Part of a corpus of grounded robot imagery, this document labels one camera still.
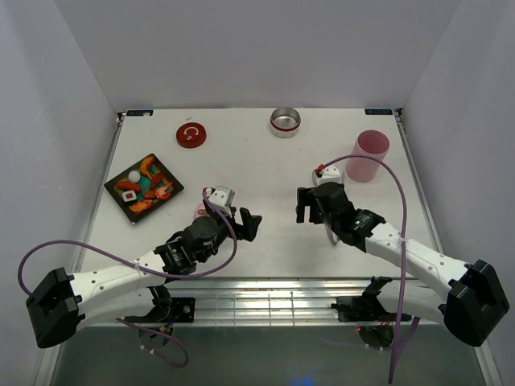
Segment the metal tongs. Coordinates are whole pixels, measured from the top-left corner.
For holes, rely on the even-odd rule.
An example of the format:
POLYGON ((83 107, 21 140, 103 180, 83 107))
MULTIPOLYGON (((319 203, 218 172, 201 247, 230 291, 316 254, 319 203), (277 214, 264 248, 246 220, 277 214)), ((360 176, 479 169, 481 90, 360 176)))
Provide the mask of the metal tongs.
POLYGON ((329 227, 326 227, 326 232, 328 234, 328 239, 331 241, 331 243, 333 245, 337 245, 339 242, 338 236, 329 227))

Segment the pink cylindrical container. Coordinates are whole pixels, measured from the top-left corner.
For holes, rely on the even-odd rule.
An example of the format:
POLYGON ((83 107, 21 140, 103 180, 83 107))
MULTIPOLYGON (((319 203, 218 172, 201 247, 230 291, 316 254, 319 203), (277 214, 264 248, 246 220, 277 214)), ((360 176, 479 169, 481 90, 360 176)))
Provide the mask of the pink cylindrical container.
POLYGON ((372 181, 389 151, 389 139, 380 131, 366 130, 360 133, 352 150, 354 158, 346 162, 347 176, 358 183, 372 181))

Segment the fried chicken wing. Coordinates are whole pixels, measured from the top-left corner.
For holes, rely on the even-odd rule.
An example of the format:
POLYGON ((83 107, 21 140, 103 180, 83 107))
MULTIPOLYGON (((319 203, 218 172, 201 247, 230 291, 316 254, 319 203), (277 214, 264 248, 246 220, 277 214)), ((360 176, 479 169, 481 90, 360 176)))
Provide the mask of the fried chicken wing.
POLYGON ((149 155, 145 157, 140 166, 140 172, 145 175, 149 180, 152 180, 154 175, 151 172, 151 167, 155 163, 154 155, 149 155))

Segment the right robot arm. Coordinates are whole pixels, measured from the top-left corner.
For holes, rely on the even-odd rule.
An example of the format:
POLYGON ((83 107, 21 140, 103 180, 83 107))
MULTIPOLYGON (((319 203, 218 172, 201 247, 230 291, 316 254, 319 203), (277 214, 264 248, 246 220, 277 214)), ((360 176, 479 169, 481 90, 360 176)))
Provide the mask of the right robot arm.
POLYGON ((509 311, 495 269, 445 256, 401 234, 378 214, 354 208, 340 183, 297 190, 296 221, 324 224, 342 243, 379 257, 420 280, 421 287, 400 285, 391 277, 373 277, 362 295, 336 302, 344 321, 378 321, 395 314, 443 324, 458 340, 479 347, 509 311))

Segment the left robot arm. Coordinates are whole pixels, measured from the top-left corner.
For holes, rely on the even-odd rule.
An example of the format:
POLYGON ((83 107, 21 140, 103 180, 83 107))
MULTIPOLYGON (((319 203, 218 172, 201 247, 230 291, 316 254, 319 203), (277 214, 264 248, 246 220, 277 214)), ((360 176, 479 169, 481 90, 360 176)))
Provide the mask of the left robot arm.
POLYGON ((255 239, 262 217, 246 208, 238 212, 240 224, 231 215, 210 211, 132 261, 117 259, 115 265, 90 272, 53 269, 26 301, 38 347, 57 346, 82 328, 118 318, 146 325, 173 318, 188 322, 166 285, 200 277, 196 266, 216 255, 227 239, 255 239))

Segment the metal bowl with red band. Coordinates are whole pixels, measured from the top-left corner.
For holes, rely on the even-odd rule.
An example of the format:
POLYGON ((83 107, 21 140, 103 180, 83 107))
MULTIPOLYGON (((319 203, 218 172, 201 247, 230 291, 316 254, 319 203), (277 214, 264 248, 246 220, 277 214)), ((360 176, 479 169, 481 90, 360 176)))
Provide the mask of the metal bowl with red band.
POLYGON ((300 125, 300 114, 294 108, 276 108, 270 115, 270 131, 279 138, 294 137, 298 133, 300 125))

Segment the right blue label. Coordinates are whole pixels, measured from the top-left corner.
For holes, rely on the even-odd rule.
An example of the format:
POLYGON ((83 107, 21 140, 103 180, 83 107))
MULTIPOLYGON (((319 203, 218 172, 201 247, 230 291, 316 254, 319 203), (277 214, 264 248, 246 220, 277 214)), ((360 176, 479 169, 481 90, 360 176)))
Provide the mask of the right blue label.
POLYGON ((369 116, 390 116, 393 114, 392 109, 365 109, 365 114, 369 116))

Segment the blue label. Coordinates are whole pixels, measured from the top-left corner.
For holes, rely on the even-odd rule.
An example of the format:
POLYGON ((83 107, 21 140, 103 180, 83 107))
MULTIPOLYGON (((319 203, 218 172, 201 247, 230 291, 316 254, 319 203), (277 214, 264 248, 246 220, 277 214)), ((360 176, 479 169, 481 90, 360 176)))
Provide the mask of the blue label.
POLYGON ((154 113, 153 109, 136 109, 136 110, 127 110, 127 117, 151 117, 154 113))
POLYGON ((390 116, 393 114, 392 109, 365 109, 365 114, 369 116, 390 116))

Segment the red round lid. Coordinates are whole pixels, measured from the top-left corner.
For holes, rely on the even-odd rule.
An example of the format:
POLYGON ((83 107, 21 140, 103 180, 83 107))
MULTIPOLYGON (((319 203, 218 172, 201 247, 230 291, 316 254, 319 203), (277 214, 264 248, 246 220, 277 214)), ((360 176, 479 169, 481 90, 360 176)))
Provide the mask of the red round lid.
POLYGON ((187 122, 176 131, 176 141, 186 149, 195 149, 202 146, 207 140, 207 131, 197 122, 187 122))

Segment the red sausage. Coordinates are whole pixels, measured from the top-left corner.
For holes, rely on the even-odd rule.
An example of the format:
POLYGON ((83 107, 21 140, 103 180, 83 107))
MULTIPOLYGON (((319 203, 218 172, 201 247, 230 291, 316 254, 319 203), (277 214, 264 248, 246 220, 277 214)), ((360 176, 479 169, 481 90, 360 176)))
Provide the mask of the red sausage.
POLYGON ((122 191, 135 191, 136 193, 142 191, 142 188, 137 183, 132 183, 131 181, 119 181, 115 187, 122 191))

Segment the left blue label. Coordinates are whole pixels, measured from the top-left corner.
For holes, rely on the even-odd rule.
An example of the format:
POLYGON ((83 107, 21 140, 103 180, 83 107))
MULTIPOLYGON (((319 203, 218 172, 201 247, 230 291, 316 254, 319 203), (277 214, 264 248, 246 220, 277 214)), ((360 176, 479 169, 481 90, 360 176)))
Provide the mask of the left blue label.
POLYGON ((136 110, 127 110, 127 117, 151 117, 154 113, 153 109, 136 109, 136 110))

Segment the aluminium frame rail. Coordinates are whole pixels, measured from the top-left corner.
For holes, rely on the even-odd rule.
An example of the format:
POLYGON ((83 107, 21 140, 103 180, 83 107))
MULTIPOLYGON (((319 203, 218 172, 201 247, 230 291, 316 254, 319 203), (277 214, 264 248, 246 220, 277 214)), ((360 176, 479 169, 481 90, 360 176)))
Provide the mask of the aluminium frame rail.
POLYGON ((156 289, 137 289, 100 305, 80 306, 78 324, 114 326, 123 317, 143 317, 160 302, 190 298, 193 327, 337 326, 334 304, 349 304, 370 285, 364 280, 174 281, 156 289))

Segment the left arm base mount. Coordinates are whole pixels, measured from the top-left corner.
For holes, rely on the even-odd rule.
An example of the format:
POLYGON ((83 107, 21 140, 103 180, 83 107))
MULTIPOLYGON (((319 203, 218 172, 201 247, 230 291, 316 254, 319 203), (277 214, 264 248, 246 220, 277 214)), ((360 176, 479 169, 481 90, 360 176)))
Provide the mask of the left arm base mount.
POLYGON ((195 317, 195 298, 160 298, 153 301, 150 311, 143 316, 125 317, 127 322, 163 323, 193 322, 195 317))

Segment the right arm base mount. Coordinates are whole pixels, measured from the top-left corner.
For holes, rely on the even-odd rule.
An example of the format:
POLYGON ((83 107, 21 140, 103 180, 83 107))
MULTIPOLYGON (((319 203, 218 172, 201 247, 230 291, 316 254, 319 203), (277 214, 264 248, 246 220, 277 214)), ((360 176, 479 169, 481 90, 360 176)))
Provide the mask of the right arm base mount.
POLYGON ((396 316, 386 311, 375 297, 337 297, 331 308, 340 322, 388 322, 396 316))

